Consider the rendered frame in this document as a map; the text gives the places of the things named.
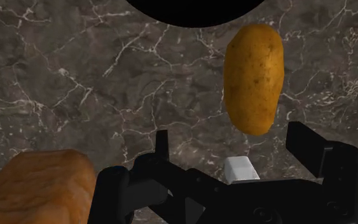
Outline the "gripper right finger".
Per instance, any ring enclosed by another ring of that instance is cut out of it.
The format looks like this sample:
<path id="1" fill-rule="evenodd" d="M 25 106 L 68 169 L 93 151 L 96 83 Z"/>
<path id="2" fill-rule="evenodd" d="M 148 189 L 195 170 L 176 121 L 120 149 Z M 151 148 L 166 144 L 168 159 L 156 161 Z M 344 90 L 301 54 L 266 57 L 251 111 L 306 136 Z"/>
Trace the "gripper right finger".
<path id="1" fill-rule="evenodd" d="M 358 148 L 329 141 L 301 122 L 289 122 L 286 149 L 323 179 L 318 208 L 327 224 L 358 224 Z"/>

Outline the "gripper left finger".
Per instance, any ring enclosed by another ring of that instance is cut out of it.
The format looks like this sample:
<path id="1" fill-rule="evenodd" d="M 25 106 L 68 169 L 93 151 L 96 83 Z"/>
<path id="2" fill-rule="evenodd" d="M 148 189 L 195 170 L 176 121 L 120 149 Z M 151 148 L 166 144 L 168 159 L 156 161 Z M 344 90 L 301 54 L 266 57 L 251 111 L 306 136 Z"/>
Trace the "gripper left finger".
<path id="1" fill-rule="evenodd" d="M 150 208 L 167 224 L 196 224 L 227 185 L 198 169 L 169 160 L 167 130 L 156 133 L 155 150 L 134 166 L 113 166 L 97 176 L 87 224 L 132 224 L 134 213 Z"/>

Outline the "orange-brown bread loaf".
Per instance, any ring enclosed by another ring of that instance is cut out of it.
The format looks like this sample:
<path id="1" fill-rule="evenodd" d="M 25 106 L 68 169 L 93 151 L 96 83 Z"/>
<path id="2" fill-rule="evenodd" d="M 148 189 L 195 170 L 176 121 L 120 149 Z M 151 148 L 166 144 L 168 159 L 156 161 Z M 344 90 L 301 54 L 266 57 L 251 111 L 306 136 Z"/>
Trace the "orange-brown bread loaf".
<path id="1" fill-rule="evenodd" d="M 87 224 L 95 182 L 79 151 L 21 152 L 0 170 L 0 224 Z"/>

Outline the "small white box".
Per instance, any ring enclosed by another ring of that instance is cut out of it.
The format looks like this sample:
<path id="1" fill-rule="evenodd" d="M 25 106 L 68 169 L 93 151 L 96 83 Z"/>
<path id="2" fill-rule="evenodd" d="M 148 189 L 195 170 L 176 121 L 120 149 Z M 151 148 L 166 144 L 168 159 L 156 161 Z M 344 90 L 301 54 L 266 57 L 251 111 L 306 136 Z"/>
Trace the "small white box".
<path id="1" fill-rule="evenodd" d="M 247 156 L 227 157 L 224 160 L 224 176 L 229 184 L 259 179 Z"/>

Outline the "brown potato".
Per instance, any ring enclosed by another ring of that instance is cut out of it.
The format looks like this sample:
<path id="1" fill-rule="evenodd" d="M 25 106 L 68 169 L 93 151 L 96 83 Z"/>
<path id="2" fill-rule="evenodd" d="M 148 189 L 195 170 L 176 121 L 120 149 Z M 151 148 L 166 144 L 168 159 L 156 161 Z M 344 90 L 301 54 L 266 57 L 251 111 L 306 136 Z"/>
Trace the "brown potato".
<path id="1" fill-rule="evenodd" d="M 284 47 L 266 24 L 243 26 L 226 47 L 224 104 L 231 123 L 244 134 L 266 134 L 284 82 Z"/>

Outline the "black round object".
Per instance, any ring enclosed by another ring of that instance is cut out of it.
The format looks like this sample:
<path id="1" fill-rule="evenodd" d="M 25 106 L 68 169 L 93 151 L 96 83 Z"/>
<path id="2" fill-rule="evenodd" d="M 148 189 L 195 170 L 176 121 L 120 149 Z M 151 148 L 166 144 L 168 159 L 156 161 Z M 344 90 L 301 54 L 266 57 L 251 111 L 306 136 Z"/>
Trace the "black round object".
<path id="1" fill-rule="evenodd" d="M 165 24 L 205 28 L 231 22 L 265 0 L 126 0 L 141 13 Z"/>

